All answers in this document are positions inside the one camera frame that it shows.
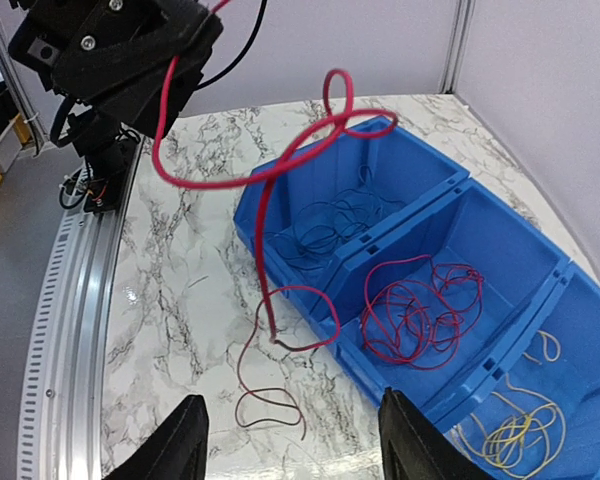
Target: table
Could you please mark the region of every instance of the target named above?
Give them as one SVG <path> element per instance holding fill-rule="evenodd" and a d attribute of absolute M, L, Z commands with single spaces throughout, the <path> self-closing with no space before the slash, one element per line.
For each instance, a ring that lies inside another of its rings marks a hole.
<path fill-rule="evenodd" d="M 335 109 L 342 101 L 335 101 Z M 465 168 L 593 275 L 591 265 L 542 194 L 489 131 L 449 95 L 359 98 Z M 163 143 L 172 172 L 197 180 L 250 172 L 277 157 L 324 115 L 320 102 L 245 108 L 180 119 Z M 119 250 L 111 300 L 102 408 L 103 473 L 124 462 L 190 393 L 204 395 L 211 422 L 208 478 L 381 477 L 377 412 L 321 349 L 288 354 L 260 334 L 243 373 L 252 388 L 284 386 L 300 402 L 308 432 L 239 428 L 235 365 L 260 297 L 251 255 L 232 216 L 241 191 L 189 192 L 158 178 L 144 145 Z M 315 337 L 281 299 L 283 337 Z M 265 411 L 246 405 L 255 418 Z"/>

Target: gray floor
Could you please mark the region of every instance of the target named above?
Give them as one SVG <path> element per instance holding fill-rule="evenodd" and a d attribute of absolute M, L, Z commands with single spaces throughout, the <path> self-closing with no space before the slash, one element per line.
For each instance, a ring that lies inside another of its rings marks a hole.
<path fill-rule="evenodd" d="M 0 186 L 0 480 L 16 477 L 20 393 L 29 334 L 62 210 L 58 185 L 72 149 L 16 162 Z"/>

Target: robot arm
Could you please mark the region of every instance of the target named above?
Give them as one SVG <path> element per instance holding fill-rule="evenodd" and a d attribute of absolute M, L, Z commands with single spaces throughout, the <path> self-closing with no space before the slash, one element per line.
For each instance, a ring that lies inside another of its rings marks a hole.
<path fill-rule="evenodd" d="M 122 123 L 155 136 L 162 84 L 171 59 L 178 56 L 169 131 L 200 84 L 222 32 L 220 19 L 197 0 L 9 1 L 27 11 L 9 54 L 36 71 L 47 90 L 65 97 L 51 141 L 58 147 L 73 144 L 87 164 L 81 198 L 65 202 L 65 193 L 78 183 L 77 177 L 69 179 L 61 186 L 61 206 L 71 209 L 85 199 L 88 212 L 117 208 L 137 149 L 133 136 L 121 135 L 126 132 Z M 76 103 L 90 109 L 72 115 Z M 67 121 L 67 134 L 60 138 Z"/>
<path fill-rule="evenodd" d="M 9 45 L 47 90 L 154 136 L 169 61 L 180 62 L 167 130 L 196 90 L 222 32 L 196 0 L 10 0 L 28 10 Z"/>

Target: metal track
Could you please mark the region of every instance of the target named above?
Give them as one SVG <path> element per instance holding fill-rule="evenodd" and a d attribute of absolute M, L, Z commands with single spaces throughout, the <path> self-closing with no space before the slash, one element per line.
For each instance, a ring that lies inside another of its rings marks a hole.
<path fill-rule="evenodd" d="M 66 212 L 34 320 L 18 427 L 18 480 L 99 480 L 109 300 L 137 161 L 117 212 Z"/>

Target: screw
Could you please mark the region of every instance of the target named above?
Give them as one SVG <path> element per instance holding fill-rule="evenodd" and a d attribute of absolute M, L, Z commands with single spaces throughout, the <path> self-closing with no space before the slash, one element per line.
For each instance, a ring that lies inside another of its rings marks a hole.
<path fill-rule="evenodd" d="M 111 0 L 109 2 L 109 8 L 114 12 L 119 12 L 120 10 L 122 10 L 123 6 L 124 2 L 122 0 Z"/>
<path fill-rule="evenodd" d="M 83 50 L 90 52 L 91 50 L 96 48 L 96 39 L 93 38 L 91 35 L 87 35 L 80 42 L 80 46 L 82 47 Z"/>

